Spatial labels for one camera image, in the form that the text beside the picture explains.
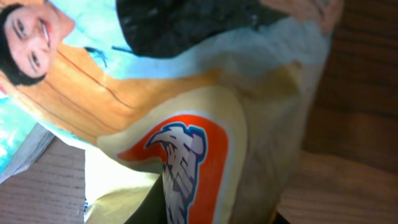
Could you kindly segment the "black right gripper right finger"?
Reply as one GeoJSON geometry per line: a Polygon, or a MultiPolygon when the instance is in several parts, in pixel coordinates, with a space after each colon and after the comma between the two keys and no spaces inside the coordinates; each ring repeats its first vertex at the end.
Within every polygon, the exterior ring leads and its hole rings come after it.
{"type": "Polygon", "coordinates": [[[279,212],[272,215],[270,224],[290,224],[279,212]]]}

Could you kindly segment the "cream snack bag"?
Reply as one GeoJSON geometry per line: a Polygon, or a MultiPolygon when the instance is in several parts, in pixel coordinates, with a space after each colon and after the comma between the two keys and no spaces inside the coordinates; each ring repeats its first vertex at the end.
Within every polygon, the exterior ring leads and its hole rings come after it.
{"type": "Polygon", "coordinates": [[[2,1],[1,87],[86,152],[86,223],[270,223],[344,2],[2,1]]]}

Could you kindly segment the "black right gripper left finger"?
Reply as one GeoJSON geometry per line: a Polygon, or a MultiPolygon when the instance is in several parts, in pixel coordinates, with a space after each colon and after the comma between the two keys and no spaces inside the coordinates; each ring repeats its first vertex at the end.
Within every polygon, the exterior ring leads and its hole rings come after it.
{"type": "Polygon", "coordinates": [[[159,176],[138,209],[124,224],[167,224],[164,188],[159,176]]]}

